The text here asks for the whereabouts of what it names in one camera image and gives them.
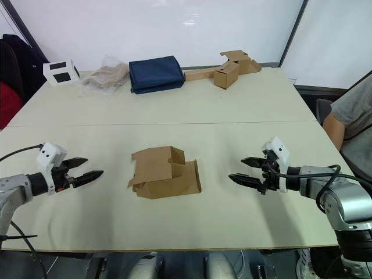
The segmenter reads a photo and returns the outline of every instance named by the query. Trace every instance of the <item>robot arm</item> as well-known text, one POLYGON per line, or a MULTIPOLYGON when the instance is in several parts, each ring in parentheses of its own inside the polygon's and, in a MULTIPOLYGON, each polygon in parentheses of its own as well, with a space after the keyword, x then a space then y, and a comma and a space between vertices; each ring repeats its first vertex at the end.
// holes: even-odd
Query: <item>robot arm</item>
POLYGON ((88 159, 63 160, 66 154, 62 147, 47 142, 41 148, 37 158, 38 173, 0 178, 0 236, 8 232, 15 210, 32 201, 34 196, 44 193, 52 195, 71 185, 77 188, 96 180, 103 173, 102 170, 91 171, 81 177, 70 177, 68 171, 88 159))
POLYGON ((289 152, 277 138, 263 148, 265 158, 249 157, 242 162, 263 171, 264 183, 245 174, 231 174, 234 182, 257 189, 265 195, 267 190, 299 191, 302 196, 317 199, 334 229, 339 243, 341 260, 350 275, 372 278, 372 198, 360 185, 350 183, 344 177, 336 177, 324 191, 323 188, 335 172, 329 167, 289 167, 289 152))

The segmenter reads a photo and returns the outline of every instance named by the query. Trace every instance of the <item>person's arm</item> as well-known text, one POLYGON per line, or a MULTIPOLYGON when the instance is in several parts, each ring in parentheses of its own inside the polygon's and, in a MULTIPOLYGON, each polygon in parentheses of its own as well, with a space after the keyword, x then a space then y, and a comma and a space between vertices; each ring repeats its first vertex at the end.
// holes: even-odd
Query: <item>person's arm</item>
POLYGON ((337 118, 330 113, 323 122, 323 129, 336 146, 337 150, 341 149, 344 142, 345 125, 342 124, 337 118))

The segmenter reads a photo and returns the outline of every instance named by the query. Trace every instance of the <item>folded cardboard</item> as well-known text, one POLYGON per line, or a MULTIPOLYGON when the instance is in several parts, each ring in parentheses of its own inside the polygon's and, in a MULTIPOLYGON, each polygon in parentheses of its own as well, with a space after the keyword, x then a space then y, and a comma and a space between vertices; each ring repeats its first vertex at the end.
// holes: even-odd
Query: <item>folded cardboard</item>
POLYGON ((239 65, 237 63, 228 63, 223 69, 214 71, 214 84, 227 89, 238 79, 239 65))
POLYGON ((251 59, 248 54, 243 51, 225 51, 221 52, 220 55, 226 56, 228 61, 239 64, 239 74, 248 74, 249 64, 251 59))
POLYGON ((255 60, 251 60, 249 67, 248 67, 248 72, 247 74, 252 74, 252 73, 257 73, 261 71, 261 65, 258 64, 255 60))
POLYGON ((132 154, 135 174, 129 181, 137 196, 158 199, 202 191, 196 160, 185 162, 184 152, 173 146, 148 148, 132 154))
POLYGON ((223 69, 226 64, 227 64, 227 62, 225 64, 223 64, 221 66, 217 66, 217 67, 186 71, 185 72, 185 80, 190 81, 190 80, 202 80, 204 78, 212 78, 213 75, 214 75, 214 71, 223 69))
POLYGON ((247 53, 243 51, 225 51, 221 52, 220 55, 226 56, 227 62, 217 67, 186 71, 185 80, 190 81, 211 78, 214 76, 214 71, 223 69, 229 62, 235 62, 239 65, 239 74, 251 74, 261 71, 261 65, 251 59, 247 53))

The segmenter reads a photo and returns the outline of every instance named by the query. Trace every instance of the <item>white box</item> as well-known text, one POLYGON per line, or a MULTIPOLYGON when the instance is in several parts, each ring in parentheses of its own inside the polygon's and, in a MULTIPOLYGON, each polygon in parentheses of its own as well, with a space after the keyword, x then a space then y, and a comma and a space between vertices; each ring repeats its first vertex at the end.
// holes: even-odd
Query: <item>white box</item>
POLYGON ((42 65, 42 73, 52 86, 73 83, 80 79, 72 60, 45 63, 42 65))

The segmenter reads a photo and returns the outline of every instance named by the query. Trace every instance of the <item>person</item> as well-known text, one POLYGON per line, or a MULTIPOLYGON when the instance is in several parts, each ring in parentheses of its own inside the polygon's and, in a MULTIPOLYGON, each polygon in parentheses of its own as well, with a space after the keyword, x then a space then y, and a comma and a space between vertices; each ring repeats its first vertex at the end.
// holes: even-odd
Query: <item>person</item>
POLYGON ((331 107, 323 128, 354 174, 372 182, 372 74, 331 107))

